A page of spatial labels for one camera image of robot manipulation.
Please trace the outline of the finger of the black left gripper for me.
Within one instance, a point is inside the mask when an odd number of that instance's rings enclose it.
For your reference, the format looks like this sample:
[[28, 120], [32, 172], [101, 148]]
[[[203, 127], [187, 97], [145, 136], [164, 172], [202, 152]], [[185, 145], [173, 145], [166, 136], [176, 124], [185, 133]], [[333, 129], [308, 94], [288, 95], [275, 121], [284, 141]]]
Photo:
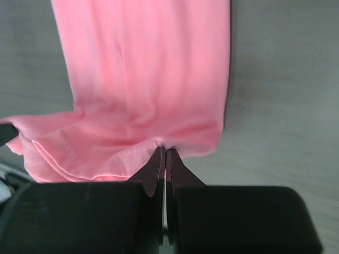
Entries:
[[18, 129], [11, 123], [0, 124], [0, 146], [7, 144], [19, 135]]

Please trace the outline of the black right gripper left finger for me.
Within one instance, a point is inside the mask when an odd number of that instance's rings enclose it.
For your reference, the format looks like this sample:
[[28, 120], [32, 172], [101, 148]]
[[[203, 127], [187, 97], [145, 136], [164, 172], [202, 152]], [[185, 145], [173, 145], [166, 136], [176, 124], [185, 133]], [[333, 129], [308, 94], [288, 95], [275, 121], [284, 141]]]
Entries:
[[124, 182], [11, 182], [1, 253], [158, 253], [165, 148]]

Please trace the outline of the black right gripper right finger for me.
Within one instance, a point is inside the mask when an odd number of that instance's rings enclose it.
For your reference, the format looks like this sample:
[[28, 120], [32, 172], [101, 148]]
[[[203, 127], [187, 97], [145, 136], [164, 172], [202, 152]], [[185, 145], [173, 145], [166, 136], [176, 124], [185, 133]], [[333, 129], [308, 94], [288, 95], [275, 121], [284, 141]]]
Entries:
[[175, 253], [322, 253], [307, 206], [284, 186], [206, 185], [166, 153], [168, 241]]

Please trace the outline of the pink t shirt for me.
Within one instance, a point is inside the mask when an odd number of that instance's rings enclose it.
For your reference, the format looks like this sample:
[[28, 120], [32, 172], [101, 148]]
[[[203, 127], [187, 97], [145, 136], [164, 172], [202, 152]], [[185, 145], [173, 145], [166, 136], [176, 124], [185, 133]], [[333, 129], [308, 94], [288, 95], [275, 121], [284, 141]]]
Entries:
[[157, 147], [214, 152], [224, 129], [229, 1], [52, 1], [72, 111], [2, 119], [40, 183], [126, 180]]

